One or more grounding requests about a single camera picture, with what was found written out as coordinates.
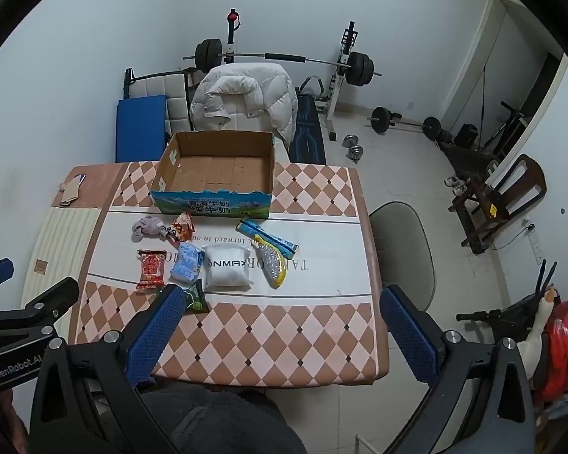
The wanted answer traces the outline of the long blue snack packet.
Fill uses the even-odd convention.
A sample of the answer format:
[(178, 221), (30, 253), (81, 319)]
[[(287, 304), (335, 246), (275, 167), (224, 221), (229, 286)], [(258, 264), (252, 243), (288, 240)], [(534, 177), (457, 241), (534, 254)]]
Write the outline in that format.
[(269, 242), (275, 246), (286, 259), (291, 260), (296, 255), (298, 249), (297, 244), (270, 234), (258, 222), (252, 219), (245, 218), (240, 220), (236, 230), (252, 240), (254, 240), (256, 236), (261, 237), (264, 242)]

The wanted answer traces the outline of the red plastic bag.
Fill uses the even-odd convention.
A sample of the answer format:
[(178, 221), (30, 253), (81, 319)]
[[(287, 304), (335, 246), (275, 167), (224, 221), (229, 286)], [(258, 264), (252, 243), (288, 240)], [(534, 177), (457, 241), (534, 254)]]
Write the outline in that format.
[(568, 389), (568, 300), (553, 308), (545, 334), (550, 343), (547, 380), (535, 398), (554, 402)]

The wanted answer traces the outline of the small dumbbell pair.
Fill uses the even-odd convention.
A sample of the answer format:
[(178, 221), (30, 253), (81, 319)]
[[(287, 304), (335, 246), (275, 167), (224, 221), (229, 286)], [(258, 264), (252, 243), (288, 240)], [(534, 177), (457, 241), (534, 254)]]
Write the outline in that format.
[(358, 163), (362, 158), (364, 149), (359, 143), (359, 138), (355, 134), (347, 134), (342, 141), (342, 146), (346, 149), (346, 157), (354, 163)]

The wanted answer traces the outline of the floor barbell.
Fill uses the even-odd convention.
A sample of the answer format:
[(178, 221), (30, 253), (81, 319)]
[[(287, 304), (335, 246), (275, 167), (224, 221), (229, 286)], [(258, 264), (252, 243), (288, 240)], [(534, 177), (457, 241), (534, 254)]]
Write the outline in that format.
[(442, 133), (441, 123), (435, 117), (428, 117), (423, 123), (418, 124), (418, 122), (405, 119), (401, 114), (392, 112), (384, 107), (373, 109), (367, 117), (367, 121), (372, 130), (379, 135), (384, 135), (391, 127), (398, 126), (418, 128), (428, 140), (432, 141), (437, 140), (440, 133)]

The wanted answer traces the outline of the striped beige mat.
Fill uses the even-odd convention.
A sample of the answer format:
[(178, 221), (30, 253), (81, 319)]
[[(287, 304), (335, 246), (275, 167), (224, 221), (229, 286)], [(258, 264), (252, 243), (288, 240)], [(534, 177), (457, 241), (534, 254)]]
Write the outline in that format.
[(31, 253), (22, 305), (65, 277), (79, 279), (100, 214), (100, 208), (49, 209)]

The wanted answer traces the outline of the white pillow packet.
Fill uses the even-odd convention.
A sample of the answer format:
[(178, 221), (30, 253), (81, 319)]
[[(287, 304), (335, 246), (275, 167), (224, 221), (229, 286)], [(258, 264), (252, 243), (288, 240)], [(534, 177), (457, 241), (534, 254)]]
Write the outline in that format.
[(252, 286), (250, 251), (237, 244), (205, 247), (206, 286), (211, 291), (247, 290)]

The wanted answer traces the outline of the purple fluffy cloth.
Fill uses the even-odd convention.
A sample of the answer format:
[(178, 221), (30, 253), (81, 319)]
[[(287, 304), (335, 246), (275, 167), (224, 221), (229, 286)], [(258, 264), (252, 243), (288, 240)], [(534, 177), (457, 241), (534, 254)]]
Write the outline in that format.
[(165, 240), (169, 236), (169, 227), (159, 217), (147, 215), (135, 221), (132, 226), (131, 240), (140, 242), (145, 237), (159, 237)]

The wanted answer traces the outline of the blue exercise mat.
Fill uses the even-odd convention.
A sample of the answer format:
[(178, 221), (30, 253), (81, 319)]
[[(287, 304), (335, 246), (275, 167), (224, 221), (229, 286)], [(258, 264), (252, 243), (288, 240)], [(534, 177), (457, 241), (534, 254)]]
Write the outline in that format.
[(118, 163), (159, 161), (166, 146), (164, 95), (119, 101), (115, 126), (115, 160)]

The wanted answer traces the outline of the grey round chair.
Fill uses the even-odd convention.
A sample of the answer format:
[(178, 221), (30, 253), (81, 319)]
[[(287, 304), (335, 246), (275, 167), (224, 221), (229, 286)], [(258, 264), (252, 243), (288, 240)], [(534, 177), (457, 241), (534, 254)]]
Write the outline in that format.
[(379, 272), (385, 286), (397, 285), (419, 310), (432, 303), (436, 276), (427, 235), (417, 212), (391, 201), (369, 215)]

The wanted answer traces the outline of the orange panda snack bag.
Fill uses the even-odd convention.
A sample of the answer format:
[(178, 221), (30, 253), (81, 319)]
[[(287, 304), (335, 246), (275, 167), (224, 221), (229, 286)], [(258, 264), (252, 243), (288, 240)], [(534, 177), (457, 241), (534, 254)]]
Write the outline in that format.
[(195, 226), (193, 220), (187, 211), (179, 214), (172, 222), (169, 233), (176, 243), (187, 242), (193, 239)]

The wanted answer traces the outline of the white puffer jacket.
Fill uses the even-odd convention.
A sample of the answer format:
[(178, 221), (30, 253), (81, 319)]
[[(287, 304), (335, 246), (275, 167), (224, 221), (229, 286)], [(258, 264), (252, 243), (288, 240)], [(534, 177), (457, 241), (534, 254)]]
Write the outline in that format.
[(198, 130), (266, 131), (290, 146), (297, 109), (294, 84), (282, 66), (234, 62), (203, 78), (190, 104), (190, 118)]

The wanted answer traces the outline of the weight bench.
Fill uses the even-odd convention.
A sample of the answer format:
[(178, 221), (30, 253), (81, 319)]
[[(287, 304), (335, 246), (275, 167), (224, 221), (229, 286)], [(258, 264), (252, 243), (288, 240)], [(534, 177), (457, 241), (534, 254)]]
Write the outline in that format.
[(317, 76), (307, 77), (297, 87), (296, 129), (288, 149), (288, 156), (293, 163), (325, 165), (326, 155), (316, 97), (314, 93), (304, 91), (313, 78), (318, 81), (320, 92), (324, 92), (322, 80)]

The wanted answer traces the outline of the yellow silver mesh pouch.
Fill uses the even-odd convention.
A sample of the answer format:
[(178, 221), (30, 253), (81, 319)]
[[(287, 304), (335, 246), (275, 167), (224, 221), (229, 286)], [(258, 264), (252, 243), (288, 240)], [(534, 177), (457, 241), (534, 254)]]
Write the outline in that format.
[(276, 246), (259, 236), (254, 237), (254, 247), (257, 259), (262, 264), (264, 276), (271, 288), (279, 288), (286, 277), (284, 256)]

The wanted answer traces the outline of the red snack packet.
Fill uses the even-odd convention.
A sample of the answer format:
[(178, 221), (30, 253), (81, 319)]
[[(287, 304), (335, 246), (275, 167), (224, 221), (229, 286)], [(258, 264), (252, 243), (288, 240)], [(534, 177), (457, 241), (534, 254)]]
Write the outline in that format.
[(140, 277), (137, 290), (159, 290), (165, 285), (164, 268), (167, 252), (165, 250), (138, 250)]

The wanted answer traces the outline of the light blue tissue pack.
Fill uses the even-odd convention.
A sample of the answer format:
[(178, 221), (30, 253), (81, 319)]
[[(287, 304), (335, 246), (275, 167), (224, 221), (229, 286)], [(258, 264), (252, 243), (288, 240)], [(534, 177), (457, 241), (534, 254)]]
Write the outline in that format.
[(170, 271), (171, 278), (186, 285), (193, 284), (200, 276), (204, 258), (204, 250), (189, 242), (180, 242)]

